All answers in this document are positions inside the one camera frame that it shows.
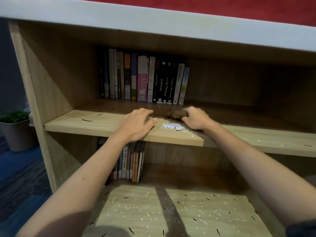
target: person's right hand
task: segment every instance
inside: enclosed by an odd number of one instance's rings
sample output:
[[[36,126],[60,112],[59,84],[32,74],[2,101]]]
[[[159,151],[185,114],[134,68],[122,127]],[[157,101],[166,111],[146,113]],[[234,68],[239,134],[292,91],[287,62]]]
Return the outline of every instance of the person's right hand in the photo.
[[[183,117],[182,121],[191,129],[206,130],[214,124],[218,124],[212,120],[203,110],[193,106],[186,107],[183,110],[187,111],[189,117]]]

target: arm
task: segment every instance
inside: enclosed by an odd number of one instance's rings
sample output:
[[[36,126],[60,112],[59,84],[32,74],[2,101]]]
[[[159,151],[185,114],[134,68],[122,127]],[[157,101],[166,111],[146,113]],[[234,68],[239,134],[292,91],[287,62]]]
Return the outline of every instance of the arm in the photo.
[[[185,110],[189,114],[182,118],[185,124],[205,131],[216,142],[285,227],[316,219],[314,186],[227,131],[204,111],[195,107]]]
[[[157,122],[153,118],[144,125],[152,112],[141,108],[127,114],[107,142],[42,205],[17,237],[81,236],[123,147],[144,138]]]

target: white shelf top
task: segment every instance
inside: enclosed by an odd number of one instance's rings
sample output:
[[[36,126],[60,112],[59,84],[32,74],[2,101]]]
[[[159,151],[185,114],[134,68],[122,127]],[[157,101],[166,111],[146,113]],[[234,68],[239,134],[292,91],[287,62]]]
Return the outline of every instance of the white shelf top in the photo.
[[[0,0],[9,19],[316,51],[316,27],[81,0]]]

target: shelf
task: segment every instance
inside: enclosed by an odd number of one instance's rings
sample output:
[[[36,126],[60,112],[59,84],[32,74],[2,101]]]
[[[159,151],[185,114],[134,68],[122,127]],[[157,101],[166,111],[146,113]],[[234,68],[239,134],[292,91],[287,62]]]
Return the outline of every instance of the shelf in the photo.
[[[190,130],[183,122],[162,117],[168,109],[181,109],[182,106],[120,99],[93,100],[46,123],[45,130],[108,137],[124,115],[141,107],[153,109],[153,115],[158,117],[156,127],[144,138],[145,141],[216,147],[215,143],[202,132]],[[316,134],[299,132],[300,129],[296,126],[256,114],[248,108],[244,110],[243,108],[234,109],[227,108],[225,105],[214,105],[205,107],[204,110],[210,117],[223,123],[227,130],[260,151],[316,157]],[[163,123],[177,123],[184,128],[180,131],[165,129],[162,127]]]
[[[18,20],[316,51],[314,41],[316,27],[147,7],[79,0],[0,0],[0,16]]]
[[[145,237],[218,236],[217,230],[221,236],[271,237],[246,196],[224,191],[226,183],[237,186],[218,172],[146,165],[140,183],[115,180],[103,188],[82,236],[131,236],[130,228]]]

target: black debris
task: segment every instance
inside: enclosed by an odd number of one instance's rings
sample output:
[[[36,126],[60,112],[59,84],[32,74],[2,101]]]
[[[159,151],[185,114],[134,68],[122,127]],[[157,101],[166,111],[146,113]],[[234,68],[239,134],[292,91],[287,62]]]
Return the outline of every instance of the black debris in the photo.
[[[134,235],[134,232],[130,229],[130,228],[128,228],[132,233],[133,233],[133,235]]]

